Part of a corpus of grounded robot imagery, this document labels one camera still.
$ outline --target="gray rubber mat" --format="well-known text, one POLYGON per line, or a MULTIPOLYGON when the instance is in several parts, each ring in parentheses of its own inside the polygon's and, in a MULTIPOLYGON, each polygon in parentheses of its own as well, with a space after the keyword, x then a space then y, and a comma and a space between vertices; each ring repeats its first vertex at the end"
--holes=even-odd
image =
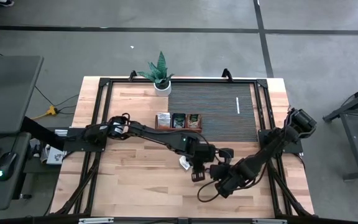
POLYGON ((168 111, 201 114, 208 141, 257 141, 249 84, 172 83, 168 111))

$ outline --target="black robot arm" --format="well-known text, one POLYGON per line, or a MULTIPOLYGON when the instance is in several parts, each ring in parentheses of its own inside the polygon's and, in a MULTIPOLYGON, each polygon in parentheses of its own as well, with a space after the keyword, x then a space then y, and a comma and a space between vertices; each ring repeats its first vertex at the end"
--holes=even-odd
POLYGON ((316 121, 303 110, 292 109, 288 112, 283 128, 273 129, 263 142, 265 147, 258 153, 240 159, 233 166, 212 165, 211 178, 217 180, 216 190, 227 198, 233 191, 247 188, 255 180, 262 166, 271 160, 273 155, 281 153, 285 146, 297 142, 299 138, 309 137, 316 129, 316 121))
POLYGON ((225 158, 225 162, 211 165, 211 178, 218 193, 227 198, 233 191, 247 188, 247 184, 255 180, 262 166, 271 160, 273 155, 282 152, 285 146, 296 142, 299 138, 309 137, 316 129, 316 121, 303 110, 292 109, 288 112, 283 128, 275 128, 263 139, 265 147, 258 153, 240 159, 233 166, 229 164, 234 152, 232 149, 218 149, 207 142, 201 143, 202 135, 190 130, 159 131, 126 116, 112 117, 106 124, 97 124, 86 128, 82 136, 91 144, 105 144, 106 138, 125 140, 129 137, 140 137, 165 145, 169 150, 186 156, 193 166, 191 179, 193 182, 205 180, 206 162, 213 162, 217 153, 225 158))
POLYGON ((106 143, 107 137, 117 140, 139 137, 166 146, 174 153, 186 157, 193 167, 191 174, 193 182, 205 180, 204 164, 213 162, 218 152, 220 152, 219 156, 224 157, 226 162, 233 157, 232 149, 218 149, 206 141, 200 142, 200 137, 204 137, 194 131, 160 131, 142 125, 137 121, 130 121, 126 116, 115 116, 106 124, 88 126, 82 136, 85 141, 100 145, 106 143))

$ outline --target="concrete floor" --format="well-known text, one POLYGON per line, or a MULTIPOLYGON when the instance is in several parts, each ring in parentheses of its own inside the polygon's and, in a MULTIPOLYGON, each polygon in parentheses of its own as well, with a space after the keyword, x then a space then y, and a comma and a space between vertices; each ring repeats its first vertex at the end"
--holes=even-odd
MULTIPOLYGON (((259 3, 266 29, 358 30, 358 1, 259 3)), ((17 0, 12 8, 0 8, 1 24, 258 28, 252 0, 17 0)), ((274 77, 285 79, 291 105, 319 122, 313 136, 303 141, 315 213, 358 221, 358 180, 342 181, 342 175, 357 170, 344 129, 340 121, 326 124, 321 119, 358 90, 358 35, 267 35, 267 46, 274 77)), ((160 50, 177 75, 218 77, 228 68, 235 77, 267 76, 259 34, 0 30, 0 53, 45 57, 37 86, 54 103, 77 94, 83 76, 145 70, 160 50)), ((27 115, 42 114, 47 106, 35 91, 27 115)), ((69 126, 71 121, 71 116, 59 115, 40 123, 69 126)), ((35 184, 28 188, 35 194, 33 201, 12 205, 0 218, 43 215, 55 179, 33 177, 35 184)))

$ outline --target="wooden table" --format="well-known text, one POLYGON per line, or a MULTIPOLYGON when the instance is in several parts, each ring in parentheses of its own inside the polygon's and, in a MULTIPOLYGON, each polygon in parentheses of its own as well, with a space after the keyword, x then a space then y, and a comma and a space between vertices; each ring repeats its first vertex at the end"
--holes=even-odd
MULTIPOLYGON (((84 77, 73 127, 85 127, 91 123, 99 78, 84 77)), ((281 78, 268 78, 267 82, 275 123, 278 127, 282 127, 288 108, 284 81, 281 78)), ((254 88, 250 88, 250 90, 254 104, 255 122, 257 129, 260 129, 254 88)), ((264 114, 267 114, 262 90, 260 90, 260 95, 264 114)), ((104 90, 102 96, 98 123, 101 121, 105 96, 106 90, 104 90)), ((155 96, 152 84, 115 83, 112 89, 108 118, 129 113, 132 120, 153 127, 155 114, 167 110, 168 97, 155 96)), ((257 142, 212 143, 217 147, 233 148, 235 153, 233 164, 238 159, 254 154, 260 149, 257 142)), ((64 160, 51 212, 61 208, 77 188, 83 158, 84 152, 75 152, 64 160)), ((167 150, 164 146, 141 138, 130 138, 126 141, 109 139, 106 151, 102 153, 92 216, 274 217, 267 174, 263 176, 258 185, 251 189, 235 191, 233 195, 226 199, 218 197, 212 202, 201 203, 196 198, 197 191, 209 180, 193 183, 190 177, 191 171, 185 172, 180 167, 178 159, 179 155, 167 150)), ((288 187, 304 208, 313 213, 306 175, 301 162, 294 155, 285 154, 282 159, 288 187)), ((284 211, 281 191, 278 186, 277 189, 280 208, 284 211)), ((216 190, 213 185, 206 187, 201 192, 204 199, 215 194, 216 190)), ((88 189, 85 189, 81 210, 84 209, 87 198, 88 189)))

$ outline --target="green leaf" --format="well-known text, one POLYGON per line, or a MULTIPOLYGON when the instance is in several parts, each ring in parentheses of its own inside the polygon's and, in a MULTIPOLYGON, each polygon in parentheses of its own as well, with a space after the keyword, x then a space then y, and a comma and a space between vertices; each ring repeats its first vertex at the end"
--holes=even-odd
POLYGON ((147 72, 137 72, 140 76, 143 76, 147 79, 149 79, 150 81, 154 82, 155 78, 151 73, 147 73, 147 72))
POLYGON ((153 64, 153 62, 149 62, 149 68, 151 69, 154 78, 159 78, 159 79, 162 78, 161 72, 157 69, 157 67, 153 64))
POLYGON ((171 75, 169 75, 168 77, 167 77, 167 82, 169 82, 169 80, 171 80, 171 77, 172 76, 174 76, 174 73, 172 73, 171 75))
POLYGON ((154 82, 160 84, 160 83, 162 83, 163 81, 164 81, 163 79, 158 79, 158 78, 157 78, 157 79, 155 79, 154 82))
POLYGON ((165 57, 162 51, 160 51, 160 56, 158 57, 157 69, 160 70, 162 73, 164 73, 165 71, 164 75, 167 75, 167 64, 165 63, 165 57))

